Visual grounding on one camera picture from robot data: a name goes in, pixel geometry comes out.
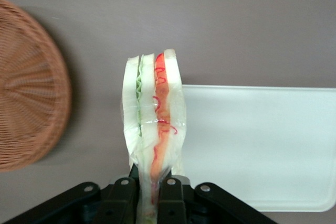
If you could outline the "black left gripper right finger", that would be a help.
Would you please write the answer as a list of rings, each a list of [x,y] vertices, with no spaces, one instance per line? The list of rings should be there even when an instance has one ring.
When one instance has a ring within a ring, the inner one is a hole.
[[[190,180],[169,172],[160,183],[157,223],[192,223],[192,200],[193,188]]]

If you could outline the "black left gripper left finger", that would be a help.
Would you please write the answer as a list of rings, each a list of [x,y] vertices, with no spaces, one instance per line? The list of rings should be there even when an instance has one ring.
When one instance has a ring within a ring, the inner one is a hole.
[[[133,165],[127,176],[119,176],[104,190],[93,223],[136,223],[139,199],[139,173]]]

